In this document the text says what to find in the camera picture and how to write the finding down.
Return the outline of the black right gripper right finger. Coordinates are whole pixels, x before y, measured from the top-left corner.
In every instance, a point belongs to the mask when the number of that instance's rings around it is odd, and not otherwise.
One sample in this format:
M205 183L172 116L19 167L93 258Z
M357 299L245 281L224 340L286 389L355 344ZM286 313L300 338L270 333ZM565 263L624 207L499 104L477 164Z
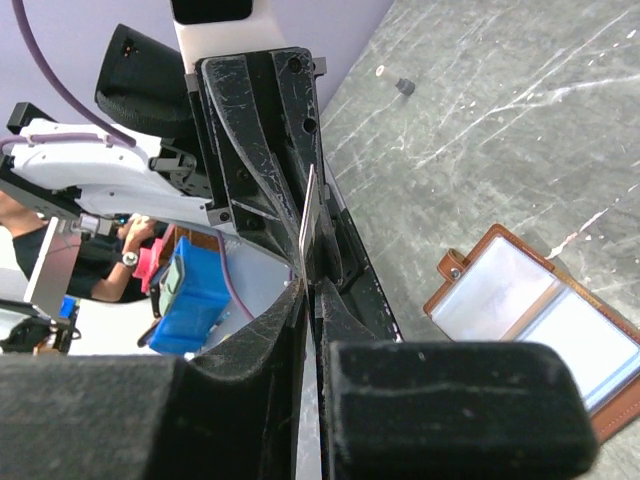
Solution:
M327 479L573 479L598 441L558 354L527 342L375 338L315 287Z

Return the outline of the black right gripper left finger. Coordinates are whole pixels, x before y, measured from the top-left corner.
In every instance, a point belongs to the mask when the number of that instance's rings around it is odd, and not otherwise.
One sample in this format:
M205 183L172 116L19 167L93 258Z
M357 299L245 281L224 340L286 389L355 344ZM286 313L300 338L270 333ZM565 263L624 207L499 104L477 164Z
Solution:
M208 352L1 359L5 479L291 479L304 290Z

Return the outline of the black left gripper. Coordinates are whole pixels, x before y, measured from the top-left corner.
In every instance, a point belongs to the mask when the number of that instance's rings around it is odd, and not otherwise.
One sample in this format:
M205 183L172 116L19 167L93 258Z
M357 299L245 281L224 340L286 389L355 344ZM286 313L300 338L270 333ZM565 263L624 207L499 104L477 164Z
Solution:
M118 126L158 138L161 155L179 159L160 177L204 199L206 224L232 223L244 242L294 271L315 172L321 205L308 280L326 276L343 293L363 273L363 245L333 172L321 164L317 75L317 59L298 46L204 55L187 71L177 50L121 24L94 97Z

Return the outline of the black VIP card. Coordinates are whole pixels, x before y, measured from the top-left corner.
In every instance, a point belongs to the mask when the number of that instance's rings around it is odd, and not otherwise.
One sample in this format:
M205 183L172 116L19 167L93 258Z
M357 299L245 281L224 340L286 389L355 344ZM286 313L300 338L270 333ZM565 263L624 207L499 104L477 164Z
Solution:
M301 278L308 283L307 264L310 258L309 251L315 240L315 229L319 217L320 200L317 173L314 165L310 166L305 202L301 219L298 247L300 253Z

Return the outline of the brown leather card holder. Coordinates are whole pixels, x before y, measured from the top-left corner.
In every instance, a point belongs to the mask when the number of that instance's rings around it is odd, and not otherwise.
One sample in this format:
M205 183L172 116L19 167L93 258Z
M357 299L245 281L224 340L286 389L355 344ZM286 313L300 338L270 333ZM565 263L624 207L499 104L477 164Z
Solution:
M639 329L501 224L450 249L423 306L452 341L546 345L568 366L600 441L639 416Z

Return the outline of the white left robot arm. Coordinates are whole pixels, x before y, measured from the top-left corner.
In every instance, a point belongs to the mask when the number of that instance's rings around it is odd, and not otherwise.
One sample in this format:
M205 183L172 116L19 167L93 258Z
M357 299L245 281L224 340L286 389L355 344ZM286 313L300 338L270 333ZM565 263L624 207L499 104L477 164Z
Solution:
M105 52L95 101L111 119L66 125L30 103L10 122L1 186L33 210L77 220L140 213L211 232L230 226L310 283L350 277L325 175L320 58L261 40L182 54L126 25Z

